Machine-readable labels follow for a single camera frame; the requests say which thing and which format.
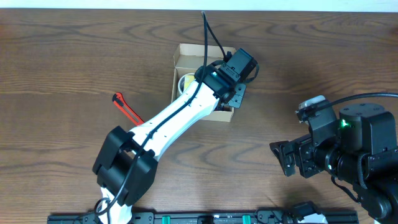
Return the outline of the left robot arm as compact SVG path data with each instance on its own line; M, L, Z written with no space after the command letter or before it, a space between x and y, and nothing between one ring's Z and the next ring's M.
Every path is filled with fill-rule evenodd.
M257 61L238 49L230 58L205 62L184 92L158 115L130 131L106 136L93 165L103 197L95 205L101 223L129 223L132 206L149 190L163 153L190 126L219 104L240 107Z

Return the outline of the yellow sticky note pad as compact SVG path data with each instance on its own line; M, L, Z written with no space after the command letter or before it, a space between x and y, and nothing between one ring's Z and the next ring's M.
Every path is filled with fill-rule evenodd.
M187 74L185 76L184 81L183 81L184 90L186 90L190 86L191 82L194 81L194 79L195 79L195 76L192 74Z

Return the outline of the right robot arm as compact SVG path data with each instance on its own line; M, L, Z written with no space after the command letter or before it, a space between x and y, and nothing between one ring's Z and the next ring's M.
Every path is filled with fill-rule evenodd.
M397 136L391 112L374 103L345 106L338 113L326 101L302 108L309 133L270 149L285 176L304 178L323 171L352 186L343 191L379 223L397 223Z

